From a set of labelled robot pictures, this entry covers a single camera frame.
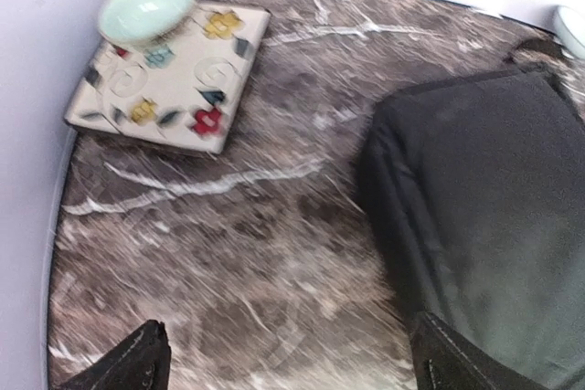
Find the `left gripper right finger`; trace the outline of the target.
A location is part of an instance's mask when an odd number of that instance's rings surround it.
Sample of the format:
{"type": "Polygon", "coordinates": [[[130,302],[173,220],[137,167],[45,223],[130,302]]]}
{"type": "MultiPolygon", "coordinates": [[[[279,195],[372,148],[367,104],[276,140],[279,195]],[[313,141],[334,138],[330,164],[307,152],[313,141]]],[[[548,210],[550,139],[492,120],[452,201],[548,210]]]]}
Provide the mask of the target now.
{"type": "Polygon", "coordinates": [[[430,312],[416,314],[410,347],[419,389],[538,390],[542,387],[498,363],[430,312]]]}

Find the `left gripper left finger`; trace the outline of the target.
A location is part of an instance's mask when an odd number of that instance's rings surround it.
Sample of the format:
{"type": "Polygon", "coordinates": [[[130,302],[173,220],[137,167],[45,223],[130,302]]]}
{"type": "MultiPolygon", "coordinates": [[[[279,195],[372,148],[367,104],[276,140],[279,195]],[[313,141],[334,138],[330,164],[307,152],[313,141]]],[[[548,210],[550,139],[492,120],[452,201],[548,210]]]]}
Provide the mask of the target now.
{"type": "Polygon", "coordinates": [[[165,325],[148,320],[99,361],[60,384],[59,389],[168,388],[171,347],[165,325]]]}

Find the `black student bag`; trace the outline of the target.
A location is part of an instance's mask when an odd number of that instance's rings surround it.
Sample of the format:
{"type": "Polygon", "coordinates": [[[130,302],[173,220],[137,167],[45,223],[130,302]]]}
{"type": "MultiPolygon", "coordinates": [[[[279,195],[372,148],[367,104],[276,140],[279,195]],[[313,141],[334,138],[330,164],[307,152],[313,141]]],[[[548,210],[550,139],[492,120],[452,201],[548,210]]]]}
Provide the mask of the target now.
{"type": "Polygon", "coordinates": [[[584,386],[584,122],[553,65],[392,92],[356,186],[409,346],[430,312],[540,389],[584,386]]]}

